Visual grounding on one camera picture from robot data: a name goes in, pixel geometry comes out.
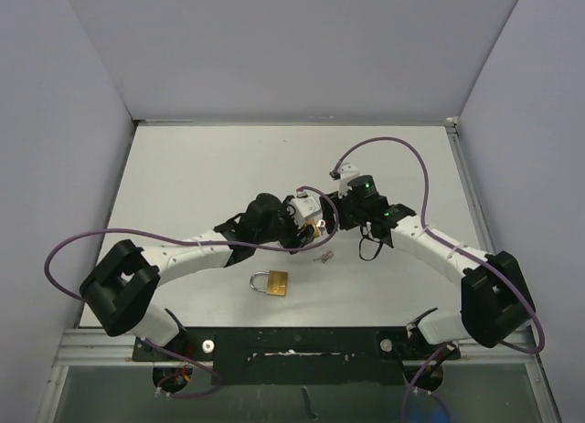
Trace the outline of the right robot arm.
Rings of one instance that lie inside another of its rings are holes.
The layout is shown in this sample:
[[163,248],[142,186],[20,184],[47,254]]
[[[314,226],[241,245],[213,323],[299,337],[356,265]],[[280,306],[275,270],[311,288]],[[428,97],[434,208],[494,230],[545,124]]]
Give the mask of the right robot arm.
[[363,238],[407,253],[441,274],[460,293],[459,308],[431,307],[407,326],[407,346],[429,357],[440,344],[473,339],[493,348],[532,319],[536,309],[516,258],[490,254],[423,223],[413,209],[391,204],[370,175],[349,180],[343,194],[320,200],[327,231],[360,230]]

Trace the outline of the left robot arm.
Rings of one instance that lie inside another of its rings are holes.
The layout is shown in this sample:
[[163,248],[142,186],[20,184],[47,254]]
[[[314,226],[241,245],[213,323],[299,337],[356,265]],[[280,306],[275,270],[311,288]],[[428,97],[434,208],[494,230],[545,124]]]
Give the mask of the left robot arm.
[[140,248],[129,239],[119,241],[81,283],[81,298],[109,336],[132,333],[154,343],[164,359],[174,360],[185,351],[186,337],[175,316],[154,305],[158,286],[240,263],[258,245],[305,247],[320,235],[320,215],[320,204],[306,193],[284,200],[259,194],[245,212],[187,239],[183,246]]

